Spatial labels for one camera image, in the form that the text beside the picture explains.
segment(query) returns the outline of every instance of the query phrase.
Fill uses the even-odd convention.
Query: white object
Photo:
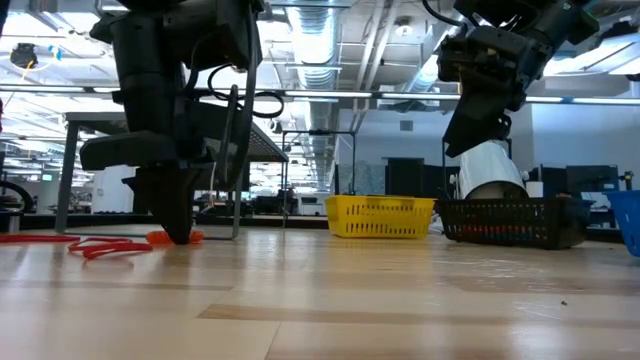
[[[501,199],[513,191],[526,196],[518,168],[495,141],[462,154],[458,181],[462,199]]]
[[[530,198],[544,197],[544,183],[542,181],[527,182],[527,194]]]

